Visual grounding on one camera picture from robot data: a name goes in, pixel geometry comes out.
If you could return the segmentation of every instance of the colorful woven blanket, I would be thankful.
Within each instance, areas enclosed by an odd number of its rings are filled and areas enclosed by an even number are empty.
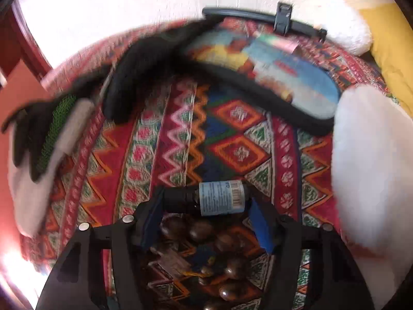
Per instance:
[[[184,21],[132,30],[100,41],[51,72],[43,81],[57,94],[79,74],[116,61],[139,37]],[[251,33],[271,27],[226,19],[228,28]],[[345,90],[369,83],[388,94],[381,75],[331,42],[295,37],[304,58],[331,73]],[[213,84],[192,79],[168,80],[153,88],[131,120],[107,122],[100,108],[92,115],[76,151],[59,169],[44,228],[36,239],[24,238],[22,252],[39,271],[49,272],[82,222],[107,225],[151,197],[156,185],[193,185],[201,181],[243,179],[276,206],[306,225],[329,222],[340,231],[332,195],[332,136],[313,137],[281,118],[233,99]],[[251,293],[237,310],[257,309],[271,259],[248,237],[248,220],[237,232],[249,239],[253,275]],[[114,292],[109,251],[103,255],[107,291]],[[309,255],[303,253],[294,309],[304,305]],[[183,283],[159,278],[151,285],[172,299],[188,297]]]

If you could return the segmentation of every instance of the sleeping eye mask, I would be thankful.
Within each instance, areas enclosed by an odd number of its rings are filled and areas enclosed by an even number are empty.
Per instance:
[[[245,101],[315,135],[331,131],[340,92],[322,69],[258,38],[218,27],[183,49],[186,63]]]

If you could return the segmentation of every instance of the black glove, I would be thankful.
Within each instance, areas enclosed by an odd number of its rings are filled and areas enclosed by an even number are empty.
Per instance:
[[[18,108],[3,123],[1,132],[15,122],[13,163],[21,165],[26,151],[29,152],[30,177],[36,182],[45,173],[50,156],[62,127],[80,98],[91,97],[97,85],[101,85],[111,69],[101,66],[73,81],[69,92],[50,101],[36,101]]]
[[[127,122],[136,100],[143,99],[150,90],[148,86],[168,70],[173,53],[223,19],[223,16],[211,16],[133,43],[117,63],[104,96],[102,107],[106,119],[116,124]]]

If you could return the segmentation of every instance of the barcode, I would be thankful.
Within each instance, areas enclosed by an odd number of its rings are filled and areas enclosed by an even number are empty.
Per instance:
[[[230,182],[231,193],[233,195],[233,208],[238,208],[243,206],[244,197],[241,191],[241,182],[234,181]]]

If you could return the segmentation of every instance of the orange zigzag stripe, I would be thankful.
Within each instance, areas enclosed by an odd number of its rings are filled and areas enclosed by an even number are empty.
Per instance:
[[[205,132],[200,128],[200,126],[207,119],[207,116],[202,108],[208,102],[208,97],[204,93],[208,89],[209,85],[198,86],[195,92],[199,102],[194,104],[194,113],[196,113],[198,118],[192,124],[192,135],[195,136],[195,139],[190,142],[188,153],[192,155],[194,159],[188,162],[187,177],[191,179],[191,182],[187,183],[187,185],[194,185],[202,182],[202,178],[196,174],[194,170],[204,161],[204,155],[198,151],[197,147],[205,140]]]
[[[320,175],[322,175],[324,172],[330,170],[330,165],[329,165],[327,162],[323,161],[322,159],[319,159],[317,156],[311,155],[311,154],[307,153],[307,152],[309,152],[309,151],[311,151],[311,150],[316,150],[316,149],[322,148],[322,147],[324,147],[325,145],[327,145],[327,142],[326,142],[326,141],[323,141],[323,142],[321,142],[321,143],[319,143],[319,144],[317,144],[317,145],[313,145],[313,146],[311,146],[311,147],[304,148],[304,149],[302,150],[302,152],[305,153],[305,154],[307,154],[307,155],[309,155],[309,157],[311,157],[312,159],[316,160],[317,162],[320,162],[321,164],[323,164],[323,165],[325,166],[324,169],[319,170],[318,172],[315,172],[315,173],[313,173],[313,174],[309,174],[309,175],[305,176],[305,180],[306,180],[307,182],[309,182],[311,185],[313,185],[316,189],[318,189],[319,191],[321,191],[321,192],[323,192],[324,194],[326,194],[326,195],[328,196],[327,198],[330,198],[330,196],[332,195],[332,192],[331,192],[330,190],[326,189],[326,188],[322,188],[321,186],[317,185],[317,183],[315,182],[315,179],[316,179],[317,177],[319,177]]]
[[[107,130],[102,130],[102,136],[105,138],[105,140],[111,145],[111,147],[105,148],[105,149],[101,149],[101,150],[96,150],[93,152],[93,156],[96,159],[96,161],[99,163],[99,165],[102,167],[102,169],[105,171],[102,174],[97,174],[97,175],[93,175],[93,176],[86,176],[89,185],[92,187],[93,191],[98,195],[99,199],[98,201],[94,201],[94,202],[90,202],[90,203],[81,203],[81,206],[83,207],[83,209],[86,211],[86,213],[88,214],[88,216],[90,216],[90,218],[93,219],[94,223],[92,224],[93,227],[98,227],[101,226],[101,223],[99,223],[98,221],[96,221],[92,215],[92,213],[90,212],[90,208],[91,207],[95,207],[95,206],[101,206],[106,204],[106,200],[103,198],[103,196],[100,194],[100,192],[98,191],[98,189],[92,184],[92,181],[90,181],[90,179],[98,179],[98,178],[103,178],[103,177],[109,177],[110,175],[112,175],[112,170],[102,162],[102,160],[100,159],[99,155],[102,154],[106,154],[116,148],[119,147],[119,145],[113,141],[110,137],[109,137],[109,133],[111,131],[113,131],[115,128],[110,128]]]
[[[306,211],[307,211],[309,214],[311,214],[312,216],[314,216],[314,217],[318,218],[319,220],[321,220],[322,222],[331,223],[330,220],[327,220],[327,219],[323,218],[322,216],[318,215],[317,213],[315,213],[315,212],[313,211],[314,208],[316,208],[317,206],[320,206],[320,205],[324,204],[327,200],[329,200],[329,199],[332,197],[332,192],[331,192],[330,190],[328,190],[328,189],[326,189],[326,188],[322,188],[321,186],[317,185],[317,183],[316,183],[316,181],[315,181],[315,179],[316,179],[317,177],[319,177],[320,175],[322,175],[324,172],[329,171],[331,166],[330,166],[327,162],[319,159],[317,156],[315,156],[315,155],[310,155],[310,154],[307,153],[308,151],[322,148],[322,147],[324,147],[325,145],[327,145],[327,142],[326,142],[326,141],[323,141],[323,142],[320,143],[320,144],[317,144],[317,145],[314,145],[314,146],[311,146],[311,147],[307,147],[307,148],[304,148],[304,149],[302,150],[302,152],[306,153],[306,154],[309,155],[311,158],[313,158],[314,160],[320,162],[321,164],[323,164],[323,165],[325,166],[324,169],[322,169],[322,170],[320,170],[320,171],[318,171],[318,172],[316,172],[316,173],[314,173],[314,174],[309,174],[309,175],[307,175],[307,176],[305,177],[305,180],[306,180],[307,182],[309,182],[312,186],[314,186],[316,189],[318,189],[319,191],[321,191],[322,193],[324,193],[324,194],[326,195],[326,196],[325,196],[322,200],[320,200],[319,202],[317,202],[317,203],[311,205],[310,207],[306,208]]]

